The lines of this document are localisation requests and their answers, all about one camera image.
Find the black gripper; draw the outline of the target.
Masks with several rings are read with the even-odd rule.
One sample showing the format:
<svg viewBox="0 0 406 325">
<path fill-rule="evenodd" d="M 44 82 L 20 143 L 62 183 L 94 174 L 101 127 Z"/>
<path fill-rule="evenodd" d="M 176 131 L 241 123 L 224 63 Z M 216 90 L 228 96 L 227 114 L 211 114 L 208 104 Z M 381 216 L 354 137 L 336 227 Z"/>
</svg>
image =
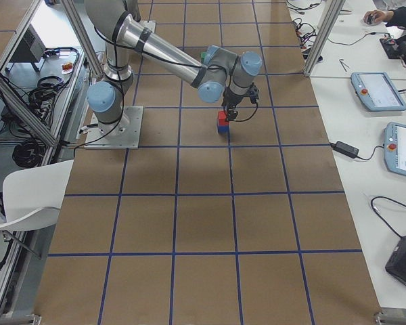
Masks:
<svg viewBox="0 0 406 325">
<path fill-rule="evenodd" d="M 228 86 L 223 92 L 223 109 L 227 109 L 227 121 L 234 121 L 238 116 L 235 107 L 243 100 L 246 89 L 236 86 Z"/>
</svg>

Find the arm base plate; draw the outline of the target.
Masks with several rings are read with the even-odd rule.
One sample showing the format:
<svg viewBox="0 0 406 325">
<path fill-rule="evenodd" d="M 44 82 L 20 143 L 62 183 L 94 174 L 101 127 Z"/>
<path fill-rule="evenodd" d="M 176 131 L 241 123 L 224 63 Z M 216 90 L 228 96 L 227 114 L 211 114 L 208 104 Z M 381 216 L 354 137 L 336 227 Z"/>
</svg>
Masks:
<svg viewBox="0 0 406 325">
<path fill-rule="evenodd" d="M 138 149 L 143 120 L 143 106 L 125 106 L 118 126 L 99 124 L 95 114 L 91 123 L 97 126 L 87 132 L 84 148 L 91 150 Z"/>
<path fill-rule="evenodd" d="M 140 22 L 140 25 L 142 25 L 144 28 L 149 29 L 153 33 L 156 30 L 156 22 L 154 20 L 142 20 Z"/>
</svg>

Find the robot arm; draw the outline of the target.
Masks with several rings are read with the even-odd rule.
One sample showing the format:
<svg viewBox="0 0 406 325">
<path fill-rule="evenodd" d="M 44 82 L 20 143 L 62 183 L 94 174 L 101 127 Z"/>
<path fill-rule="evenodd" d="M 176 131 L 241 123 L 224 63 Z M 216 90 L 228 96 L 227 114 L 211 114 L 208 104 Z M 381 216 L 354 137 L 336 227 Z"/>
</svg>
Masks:
<svg viewBox="0 0 406 325">
<path fill-rule="evenodd" d="M 86 1 L 85 10 L 95 30 L 112 48 L 113 70 L 124 69 L 118 64 L 120 50 L 133 50 L 159 64 L 195 88 L 203 102 L 222 101 L 217 118 L 220 132 L 237 121 L 236 107 L 244 98 L 258 105 L 259 90 L 254 78 L 260 72 L 262 59 L 257 53 L 236 54 L 211 45 L 199 62 L 144 27 L 137 1 Z"/>
</svg>

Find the person hand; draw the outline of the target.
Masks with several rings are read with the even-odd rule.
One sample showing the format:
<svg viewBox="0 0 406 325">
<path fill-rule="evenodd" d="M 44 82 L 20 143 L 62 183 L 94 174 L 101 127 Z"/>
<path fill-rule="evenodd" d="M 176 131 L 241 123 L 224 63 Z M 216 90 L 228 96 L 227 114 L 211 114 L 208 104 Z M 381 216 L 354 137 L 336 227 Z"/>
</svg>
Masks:
<svg viewBox="0 0 406 325">
<path fill-rule="evenodd" d="M 380 10 L 373 10 L 368 11 L 365 13 L 363 17 L 363 22 L 372 25 L 372 24 L 379 24 L 381 22 L 385 22 L 387 17 L 387 12 L 383 12 Z"/>
</svg>

